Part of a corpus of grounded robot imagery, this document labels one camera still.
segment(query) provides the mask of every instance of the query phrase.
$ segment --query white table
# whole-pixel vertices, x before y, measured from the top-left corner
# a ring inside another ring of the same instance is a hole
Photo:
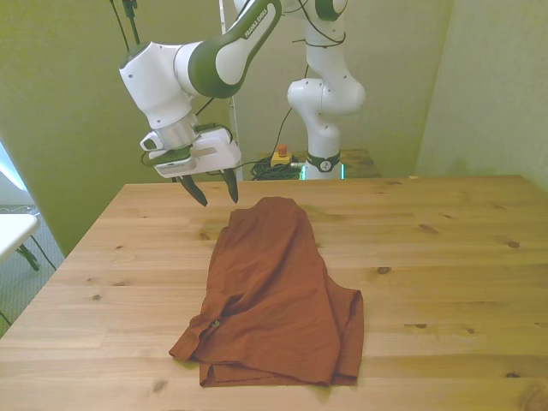
[[[23,242],[33,235],[38,226],[39,220],[35,216],[28,214],[0,214],[0,264],[13,252],[18,252],[37,271],[39,263],[34,254],[23,245]],[[1,311],[0,317],[11,325]]]

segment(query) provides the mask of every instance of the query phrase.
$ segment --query table leg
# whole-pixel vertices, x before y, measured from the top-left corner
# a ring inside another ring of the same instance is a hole
[[[40,264],[38,260],[36,259],[36,257],[34,257],[34,254],[31,253],[31,250],[26,248],[24,244],[21,244],[19,248],[17,248],[17,253],[25,257],[25,259],[27,259],[28,261],[28,264],[30,264],[35,271],[38,271],[40,269]]]
[[[2,317],[3,320],[11,327],[11,321],[8,320],[8,317],[6,317],[2,311],[0,311],[0,317]]]
[[[36,247],[38,247],[38,249],[40,250],[40,252],[42,253],[42,255],[44,256],[44,258],[47,260],[48,263],[50,263],[51,265],[51,268],[53,268],[54,271],[57,270],[57,267],[55,267],[53,265],[53,263],[51,262],[51,260],[48,258],[47,254],[45,253],[44,249],[40,246],[40,244],[38,243],[38,240],[36,240],[36,238],[34,238],[34,235],[31,235],[31,238],[33,239],[34,241],[34,244],[36,244]]]

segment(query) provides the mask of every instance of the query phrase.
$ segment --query wood knot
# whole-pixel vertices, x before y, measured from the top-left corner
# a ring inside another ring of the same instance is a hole
[[[419,224],[419,228],[428,234],[439,234],[439,231],[437,231],[431,225],[428,225],[428,224]]]
[[[152,392],[157,394],[160,391],[165,390],[165,387],[167,387],[167,385],[168,385],[168,381],[161,379],[157,381],[156,383],[154,383],[154,386],[152,387]]]
[[[501,205],[498,203],[492,203],[492,205],[495,210],[502,210],[502,211],[508,210],[504,205]]]

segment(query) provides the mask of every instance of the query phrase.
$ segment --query black cable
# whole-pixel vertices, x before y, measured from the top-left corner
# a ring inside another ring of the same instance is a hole
[[[307,9],[305,9],[305,5],[302,3],[302,0],[297,0],[297,2],[299,2],[299,5],[301,6],[302,8],[302,12],[305,14],[305,17],[307,18],[308,22],[310,23],[310,25],[313,27],[314,30],[316,30],[319,34],[321,34],[322,36],[324,36],[326,39],[328,39],[329,41],[331,41],[333,44],[332,45],[311,45],[310,43],[308,43],[306,40],[296,40],[294,41],[293,43],[298,43],[300,41],[304,41],[305,43],[307,43],[307,45],[310,45],[312,47],[323,47],[323,48],[328,48],[328,47],[335,47],[337,45],[341,45],[342,43],[344,43],[344,41],[346,40],[346,33],[344,34],[344,36],[342,37],[342,40],[335,40],[333,38],[331,38],[330,36],[328,36],[327,34],[325,34],[324,32],[322,32],[312,21],[312,19],[310,18],[310,15],[308,14],[307,12]]]
[[[296,163],[297,157],[291,158],[291,163]],[[293,180],[297,179],[301,174],[301,168],[292,167],[289,164],[277,164],[274,167],[271,166],[271,158],[262,158],[251,169],[251,175],[253,181],[265,181],[265,180]]]
[[[123,30],[123,25],[120,21],[120,15],[118,14],[118,10],[116,10],[116,6],[114,5],[114,0],[110,0],[110,5],[112,6],[114,14],[116,15],[116,19],[118,20],[118,26],[120,27],[120,31],[122,32],[123,42],[126,44],[126,49],[129,51],[128,38],[126,37],[126,32],[124,32]]]
[[[36,241],[36,239],[34,238],[34,235],[31,235],[31,238],[33,239],[34,241],[34,244],[36,244],[36,247],[38,247],[38,249],[40,250],[40,252],[42,253],[42,255],[44,256],[44,258],[47,260],[48,263],[50,263],[51,267],[53,268],[53,270],[57,270],[57,268],[53,265],[53,263],[51,262],[50,259],[48,259],[48,256],[46,255],[44,249],[39,245],[39,243]]]
[[[8,325],[11,327],[11,321],[8,320],[8,317],[6,317],[5,315],[3,315],[2,311],[0,311],[0,317],[3,318],[3,320],[8,323]]]
[[[304,7],[308,4],[310,0],[306,0],[304,4],[302,4],[298,9],[286,11],[283,13],[284,15],[290,15],[291,13],[296,13],[297,11],[301,11],[304,9]]]
[[[207,103],[205,103],[201,109],[198,110],[198,112],[196,113],[196,116],[199,116],[201,112],[205,110],[209,106],[209,104],[213,102],[214,99],[215,99],[214,97],[211,97],[210,100]]]

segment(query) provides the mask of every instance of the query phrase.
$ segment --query brown shirt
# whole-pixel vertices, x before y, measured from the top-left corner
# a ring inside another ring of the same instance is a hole
[[[307,214],[262,199],[230,216],[211,257],[200,315],[170,354],[200,363],[200,384],[355,384],[360,291],[327,275]]]

